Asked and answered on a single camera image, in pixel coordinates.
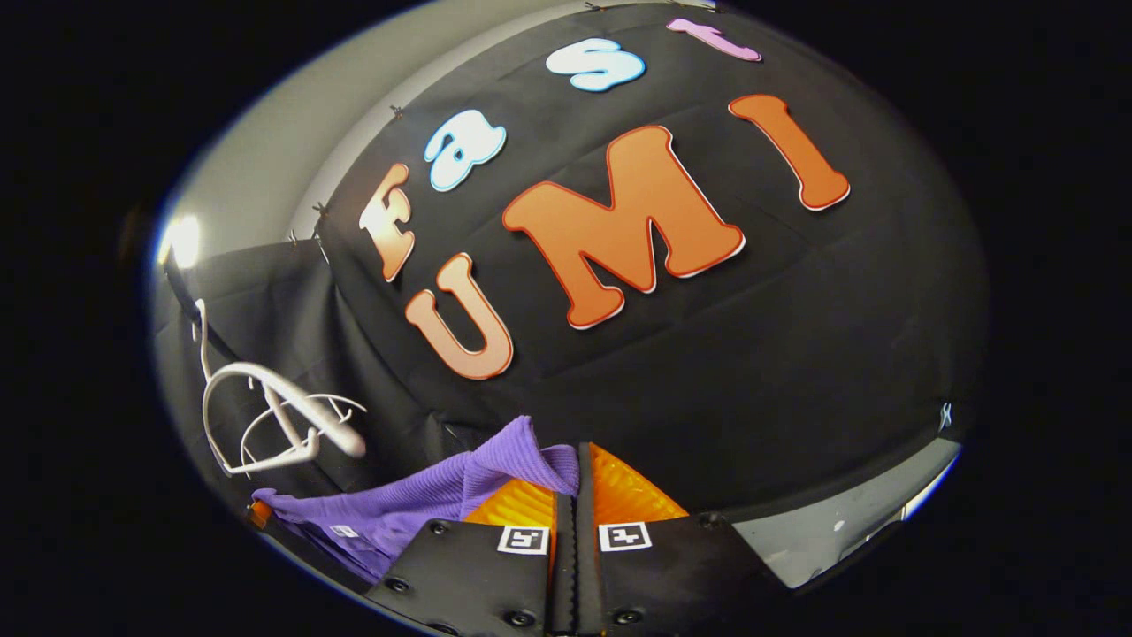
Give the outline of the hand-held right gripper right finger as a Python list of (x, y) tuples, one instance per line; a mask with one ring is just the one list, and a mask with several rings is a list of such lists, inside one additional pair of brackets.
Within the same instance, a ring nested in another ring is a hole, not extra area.
[(790, 592), (717, 511), (688, 513), (578, 444), (577, 637), (744, 637)]

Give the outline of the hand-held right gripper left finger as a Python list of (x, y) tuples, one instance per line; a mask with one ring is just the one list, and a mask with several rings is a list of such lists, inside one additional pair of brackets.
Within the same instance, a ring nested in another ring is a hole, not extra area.
[(511, 480), (466, 520), (427, 520), (365, 601), (429, 637), (546, 637), (572, 503)]

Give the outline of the purple ribbed jacket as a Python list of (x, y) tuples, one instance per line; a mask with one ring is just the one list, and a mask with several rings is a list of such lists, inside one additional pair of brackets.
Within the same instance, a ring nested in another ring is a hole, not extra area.
[(540, 447), (532, 419), (518, 416), (473, 450), (383, 487), (317, 497), (259, 488), (251, 499), (266, 503), (284, 530), (374, 585), (429, 520), (465, 520), (511, 480), (577, 494), (577, 451), (566, 444)]

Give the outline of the white plastic hanger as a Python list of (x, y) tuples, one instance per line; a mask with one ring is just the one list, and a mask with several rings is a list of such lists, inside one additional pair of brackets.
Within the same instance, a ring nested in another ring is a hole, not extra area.
[[(206, 302), (198, 298), (195, 299), (194, 305), (199, 316), (199, 326), (194, 329), (194, 339), (198, 343), (201, 373), (205, 380), (201, 396), (203, 436), (209, 444), (211, 454), (218, 464), (218, 468), (226, 476), (249, 476), (255, 472), (306, 464), (317, 458), (321, 440), (328, 440), (336, 445), (340, 451), (345, 453), (351, 458), (363, 458), (363, 437), (348, 424), (355, 414), (355, 408), (362, 412), (367, 411), (362, 404), (348, 399), (343, 395), (312, 394), (268, 367), (242, 362), (242, 360), (234, 360), (230, 364), (213, 370), (209, 362), (209, 346), (211, 342), (218, 342), (218, 337), (211, 337), (209, 310), (207, 310)], [(216, 442), (213, 427), (211, 427), (211, 399), (218, 390), (218, 384), (233, 378), (243, 378), (250, 388), (260, 388), (263, 399), (266, 403), (265, 411), (255, 416), (241, 434), (239, 444), (241, 464), (238, 466), (231, 464), (224, 456)], [(260, 460), (248, 448), (248, 440), (256, 428), (267, 418), (274, 419), (275, 423), (278, 424), (278, 430), (290, 442), (290, 448)]]
[[(350, 420), (355, 415), (355, 411), (367, 414), (368, 408), (363, 404), (357, 403), (346, 396), (332, 394), (310, 394), (306, 396), (305, 401), (314, 403), (321, 408), (328, 408), (332, 413), (331, 416), (323, 414), (319, 420), (309, 419), (310, 427), (314, 427), (316, 430), (316, 438), (326, 438), (332, 444), (335, 444), (340, 451), (348, 453), (348, 456), (352, 458), (360, 458), (360, 456), (365, 455), (363, 437), (355, 431), (355, 428), (350, 425)], [(257, 428), (263, 422), (266, 422), (268, 418), (274, 419), (283, 430), (284, 427), (278, 422), (278, 416), (274, 414), (274, 411), (271, 407), (264, 408), (258, 416), (251, 420), (251, 423), (246, 428), (240, 439), (241, 460), (249, 460), (252, 464), (259, 463), (260, 459), (257, 459), (250, 450), (249, 440)]]

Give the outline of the black clothes rack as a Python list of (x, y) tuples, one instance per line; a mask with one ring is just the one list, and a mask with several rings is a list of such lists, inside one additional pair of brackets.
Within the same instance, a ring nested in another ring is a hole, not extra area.
[(185, 275), (181, 272), (181, 267), (178, 265), (173, 253), (169, 253), (165, 258), (164, 265), (162, 265), (162, 272), (168, 282), (169, 289), (180, 307), (181, 313), (185, 315), (187, 321), (191, 324), (195, 329), (199, 332), (209, 332), (209, 327), (206, 326), (205, 318), (201, 315), (201, 307), (195, 302), (195, 299), (190, 295), (189, 289), (185, 279)]

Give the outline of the black backdrop cloth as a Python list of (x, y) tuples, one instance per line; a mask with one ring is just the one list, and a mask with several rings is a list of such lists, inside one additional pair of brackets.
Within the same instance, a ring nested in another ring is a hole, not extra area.
[[(242, 503), (363, 491), (513, 418), (592, 441), (691, 510), (772, 515), (968, 428), (985, 258), (942, 162), (885, 98), (744, 12), (614, 5), (454, 50), (361, 121), (298, 242), (221, 236), (181, 269), (213, 370), (368, 408), (363, 458), (226, 476), (194, 327), (155, 279), (158, 386)], [(952, 424), (937, 431), (942, 403)]]

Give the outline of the ceiling light panel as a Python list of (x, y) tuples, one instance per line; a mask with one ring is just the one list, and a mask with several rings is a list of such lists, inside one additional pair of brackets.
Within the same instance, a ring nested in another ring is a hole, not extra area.
[(178, 215), (170, 219), (158, 236), (155, 261), (192, 269), (201, 255), (201, 222), (192, 215)]

